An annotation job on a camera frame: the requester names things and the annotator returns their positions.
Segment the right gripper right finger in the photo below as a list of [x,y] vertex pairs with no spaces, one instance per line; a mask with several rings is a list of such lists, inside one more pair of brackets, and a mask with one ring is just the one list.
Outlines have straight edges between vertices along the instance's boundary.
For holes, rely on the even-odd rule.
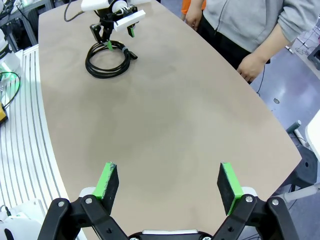
[[247,226],[254,227],[262,240],[298,240],[299,236],[284,200],[272,196],[267,201],[244,193],[228,162],[221,163],[217,186],[226,219],[214,240],[236,240]]

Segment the person's right hand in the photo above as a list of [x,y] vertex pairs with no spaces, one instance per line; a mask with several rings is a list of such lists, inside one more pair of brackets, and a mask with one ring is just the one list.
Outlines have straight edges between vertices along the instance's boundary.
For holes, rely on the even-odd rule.
[[190,6],[188,12],[185,16],[185,22],[188,26],[190,26],[193,30],[197,31],[198,26],[200,24],[200,20],[202,18],[202,8],[198,8]]

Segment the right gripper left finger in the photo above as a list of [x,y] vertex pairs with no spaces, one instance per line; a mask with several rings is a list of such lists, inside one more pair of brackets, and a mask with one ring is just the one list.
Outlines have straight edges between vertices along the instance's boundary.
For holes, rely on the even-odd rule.
[[119,187],[117,165],[107,162],[91,194],[74,202],[54,199],[44,218],[39,240],[74,240],[82,228],[93,228],[100,240],[126,240],[128,236],[111,217]]

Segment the person's left hand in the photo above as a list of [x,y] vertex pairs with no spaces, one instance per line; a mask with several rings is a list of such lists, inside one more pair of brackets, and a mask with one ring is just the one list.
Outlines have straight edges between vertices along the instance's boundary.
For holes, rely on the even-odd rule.
[[248,84],[251,84],[269,62],[269,59],[258,53],[251,53],[241,61],[236,71]]

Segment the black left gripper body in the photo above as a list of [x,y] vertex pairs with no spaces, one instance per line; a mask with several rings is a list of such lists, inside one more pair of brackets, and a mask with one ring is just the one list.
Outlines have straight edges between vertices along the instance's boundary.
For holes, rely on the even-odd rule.
[[97,31],[100,31],[103,27],[105,32],[112,32],[114,29],[113,13],[109,9],[96,10],[96,14],[99,17],[99,24],[96,27]]

